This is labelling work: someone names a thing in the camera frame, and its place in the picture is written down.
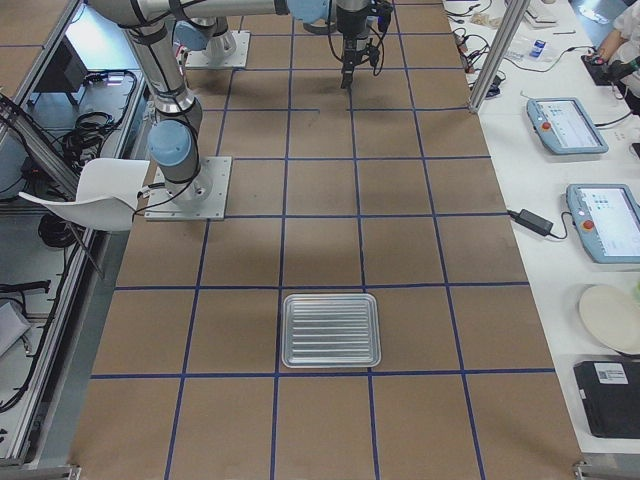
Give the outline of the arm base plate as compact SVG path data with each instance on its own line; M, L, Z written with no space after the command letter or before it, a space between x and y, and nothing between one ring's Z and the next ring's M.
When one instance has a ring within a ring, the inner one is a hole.
M205 47L191 48L186 68L191 70L226 70L245 68L251 33L229 30L213 37Z
M148 221L223 220L232 169L230 156L200 158L200 172L187 190L168 183L153 189L149 208L143 211Z

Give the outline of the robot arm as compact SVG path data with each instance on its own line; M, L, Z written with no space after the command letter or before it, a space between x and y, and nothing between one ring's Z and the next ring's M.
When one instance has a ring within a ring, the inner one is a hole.
M187 51L203 51L210 60L220 62L236 51L236 41L224 17L196 18L178 1L171 3L177 12L176 32L180 45ZM380 66L383 39L391 22L393 6L387 1L286 1L280 6L303 22L307 29L323 20L321 35L342 35L342 52L333 56L341 63L341 87L349 89L357 66L369 63Z
M180 73L166 31L166 17L195 21L237 15L290 14L305 23L331 17L327 1L95 1L93 7L128 35L138 63L150 82L156 110L165 116L185 116L198 104Z

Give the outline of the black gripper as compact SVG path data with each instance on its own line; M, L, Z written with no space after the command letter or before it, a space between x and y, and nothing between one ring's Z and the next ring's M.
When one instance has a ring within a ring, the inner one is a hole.
M342 79L341 89L349 89L353 82L353 73L357 66L368 61L369 32L363 29L358 33L342 32Z

